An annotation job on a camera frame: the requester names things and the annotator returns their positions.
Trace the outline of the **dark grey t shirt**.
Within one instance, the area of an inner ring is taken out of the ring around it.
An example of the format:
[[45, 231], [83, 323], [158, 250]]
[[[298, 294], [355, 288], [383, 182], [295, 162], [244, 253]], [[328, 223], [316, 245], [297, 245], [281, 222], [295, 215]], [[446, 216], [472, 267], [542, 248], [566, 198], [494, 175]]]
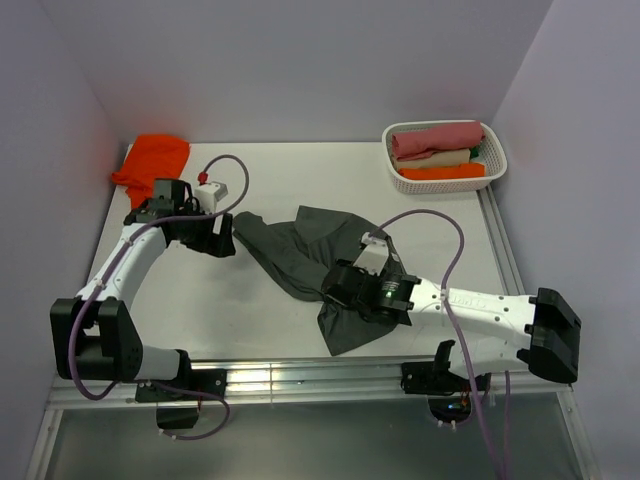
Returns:
[[234, 236], [270, 278], [291, 297], [320, 302], [317, 324], [331, 355], [373, 342], [410, 320], [369, 322], [353, 311], [327, 302], [321, 284], [340, 260], [354, 261], [360, 240], [376, 226], [347, 212], [300, 206], [293, 221], [267, 224], [251, 212], [235, 216]]

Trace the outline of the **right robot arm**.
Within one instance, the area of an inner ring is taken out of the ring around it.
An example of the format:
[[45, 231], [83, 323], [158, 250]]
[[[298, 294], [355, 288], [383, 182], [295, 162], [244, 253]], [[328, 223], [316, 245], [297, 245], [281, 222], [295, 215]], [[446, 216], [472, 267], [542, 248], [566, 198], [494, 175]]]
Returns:
[[505, 296], [438, 284], [385, 270], [371, 274], [340, 263], [321, 284], [325, 298], [369, 323], [451, 326], [427, 361], [401, 366], [407, 394], [446, 396], [485, 391], [490, 376], [528, 370], [562, 385], [578, 379], [582, 323], [555, 290]]

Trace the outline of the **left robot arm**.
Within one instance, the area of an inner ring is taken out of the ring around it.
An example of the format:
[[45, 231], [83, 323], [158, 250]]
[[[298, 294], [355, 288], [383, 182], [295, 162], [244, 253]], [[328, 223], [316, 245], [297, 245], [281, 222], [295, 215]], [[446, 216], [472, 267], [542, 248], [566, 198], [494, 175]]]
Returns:
[[183, 399], [195, 386], [186, 351], [143, 343], [130, 308], [155, 261], [174, 242], [225, 258], [234, 255], [233, 216], [217, 204], [227, 194], [225, 184], [199, 180], [160, 179], [151, 198], [125, 218], [121, 236], [98, 272], [73, 297], [56, 300], [50, 310], [56, 368], [87, 399], [103, 399], [85, 381], [146, 384], [172, 399]]

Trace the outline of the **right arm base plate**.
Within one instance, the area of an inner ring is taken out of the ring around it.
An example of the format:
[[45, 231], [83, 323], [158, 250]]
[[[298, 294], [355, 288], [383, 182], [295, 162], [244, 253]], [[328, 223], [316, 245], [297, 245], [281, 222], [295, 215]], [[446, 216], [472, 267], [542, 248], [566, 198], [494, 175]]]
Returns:
[[407, 395], [426, 397], [438, 427], [458, 427], [474, 417], [469, 380], [436, 371], [433, 362], [402, 363], [400, 387]]

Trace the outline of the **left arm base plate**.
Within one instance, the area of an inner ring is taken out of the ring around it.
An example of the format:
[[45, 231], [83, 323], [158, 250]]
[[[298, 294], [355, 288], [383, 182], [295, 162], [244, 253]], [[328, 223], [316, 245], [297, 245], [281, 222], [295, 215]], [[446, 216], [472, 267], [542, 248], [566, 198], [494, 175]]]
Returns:
[[[156, 425], [161, 434], [181, 441], [208, 438], [221, 431], [231, 416], [225, 399], [226, 369], [194, 370], [186, 380], [148, 381], [136, 387], [136, 404], [156, 406]], [[204, 403], [213, 401], [223, 407], [223, 417], [212, 430], [190, 434], [200, 420]]]

